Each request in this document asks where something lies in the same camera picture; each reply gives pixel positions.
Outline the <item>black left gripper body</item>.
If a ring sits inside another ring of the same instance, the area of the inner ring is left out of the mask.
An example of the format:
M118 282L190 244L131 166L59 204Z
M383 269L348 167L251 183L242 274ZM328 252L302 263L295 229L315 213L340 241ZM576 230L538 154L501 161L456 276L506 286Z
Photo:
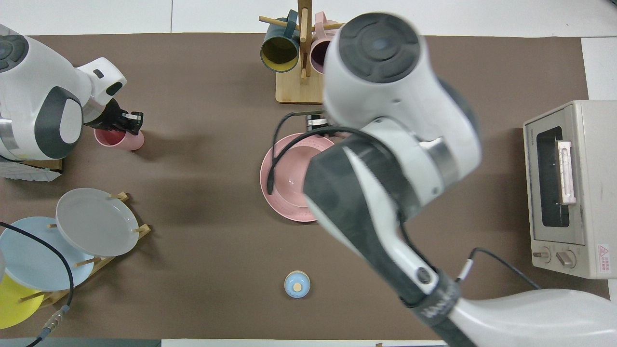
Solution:
M115 98L112 98L97 118L87 121L84 125L106 131L129 132L131 121L128 117L125 117L125 114L128 114L128 112L120 107Z

